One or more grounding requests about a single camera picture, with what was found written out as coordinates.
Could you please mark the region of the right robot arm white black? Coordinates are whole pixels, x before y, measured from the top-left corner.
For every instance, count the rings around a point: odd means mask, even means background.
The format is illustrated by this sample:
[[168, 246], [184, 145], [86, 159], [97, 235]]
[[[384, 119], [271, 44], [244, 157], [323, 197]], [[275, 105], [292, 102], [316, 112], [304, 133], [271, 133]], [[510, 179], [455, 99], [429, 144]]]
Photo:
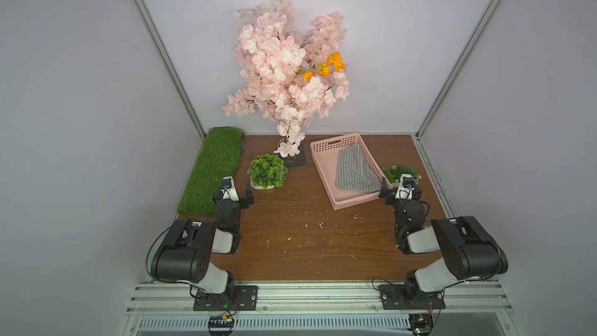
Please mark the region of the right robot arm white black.
[[446, 289], [471, 279], [486, 281], [508, 270], [508, 259], [496, 240], [473, 216], [432, 219], [431, 206], [413, 193], [418, 186], [409, 179], [405, 188], [390, 189], [384, 180], [379, 197], [393, 206], [394, 239], [405, 255], [439, 252], [442, 257], [407, 274], [402, 285], [387, 283], [382, 297], [410, 309], [443, 301]]

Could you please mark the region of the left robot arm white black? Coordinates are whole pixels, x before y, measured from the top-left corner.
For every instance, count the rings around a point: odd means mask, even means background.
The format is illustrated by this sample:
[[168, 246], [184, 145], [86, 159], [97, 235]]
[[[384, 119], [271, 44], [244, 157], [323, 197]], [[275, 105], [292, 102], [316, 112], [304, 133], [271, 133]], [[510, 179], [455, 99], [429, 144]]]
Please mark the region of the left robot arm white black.
[[215, 194], [216, 220], [177, 219], [156, 238], [146, 255], [146, 271], [158, 281], [185, 283], [197, 289], [194, 298], [230, 300], [235, 292], [233, 275], [211, 262], [213, 254], [235, 254], [240, 245], [241, 212], [254, 203], [247, 188], [239, 197], [231, 189]]

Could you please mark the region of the grey striped dishcloth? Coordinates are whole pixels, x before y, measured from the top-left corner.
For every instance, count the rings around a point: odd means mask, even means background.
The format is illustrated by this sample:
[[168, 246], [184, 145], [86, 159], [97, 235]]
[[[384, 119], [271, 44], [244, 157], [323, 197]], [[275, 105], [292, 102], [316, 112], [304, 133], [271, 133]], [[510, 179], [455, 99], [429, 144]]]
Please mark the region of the grey striped dishcloth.
[[336, 187], [345, 191], [374, 193], [381, 189], [381, 180], [366, 162], [360, 144], [342, 149], [337, 158]]

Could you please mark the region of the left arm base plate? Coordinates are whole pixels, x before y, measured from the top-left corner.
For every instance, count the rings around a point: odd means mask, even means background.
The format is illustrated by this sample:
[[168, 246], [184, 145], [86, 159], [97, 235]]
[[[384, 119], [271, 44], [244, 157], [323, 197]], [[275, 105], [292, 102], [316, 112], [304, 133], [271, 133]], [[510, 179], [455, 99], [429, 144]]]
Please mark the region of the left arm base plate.
[[194, 311], [247, 310], [257, 308], [258, 286], [233, 286], [220, 294], [199, 292], [194, 296]]

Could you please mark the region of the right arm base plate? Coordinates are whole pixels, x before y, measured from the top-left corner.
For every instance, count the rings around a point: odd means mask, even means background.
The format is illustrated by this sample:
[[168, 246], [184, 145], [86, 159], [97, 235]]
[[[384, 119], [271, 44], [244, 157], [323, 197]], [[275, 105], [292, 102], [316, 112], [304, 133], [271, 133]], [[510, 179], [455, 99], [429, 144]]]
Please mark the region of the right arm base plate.
[[442, 292], [411, 291], [404, 285], [377, 287], [384, 310], [443, 310], [446, 308]]

